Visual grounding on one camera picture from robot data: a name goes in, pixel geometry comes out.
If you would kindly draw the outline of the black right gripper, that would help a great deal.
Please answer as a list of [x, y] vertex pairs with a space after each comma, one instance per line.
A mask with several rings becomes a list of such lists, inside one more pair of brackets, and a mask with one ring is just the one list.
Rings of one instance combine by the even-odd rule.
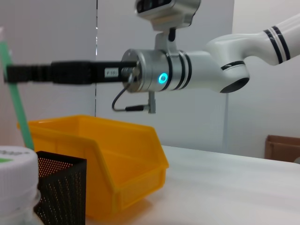
[[41, 65], [9, 65], [5, 82], [51, 82], [93, 84], [122, 82], [120, 63], [115, 61], [60, 61]]

